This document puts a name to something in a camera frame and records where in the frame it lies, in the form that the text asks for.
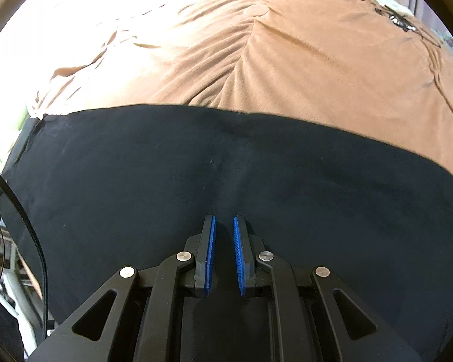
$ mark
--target black fabric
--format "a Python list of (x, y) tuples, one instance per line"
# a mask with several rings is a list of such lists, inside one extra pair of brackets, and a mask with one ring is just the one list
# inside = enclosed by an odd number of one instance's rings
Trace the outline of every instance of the black fabric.
[(18, 329), (18, 321), (0, 303), (0, 357), (10, 361), (24, 360), (24, 345)]
[[(184, 360), (258, 359), (248, 345), (265, 323), (234, 279), (243, 214), (291, 265), (335, 271), (424, 361), (453, 334), (453, 177), (399, 148), (277, 116), (138, 105), (45, 117), (5, 177), (44, 248), (59, 321), (122, 266), (182, 250), (210, 213), (216, 290), (186, 313)], [(21, 220), (4, 199), (0, 210), (40, 278)]]

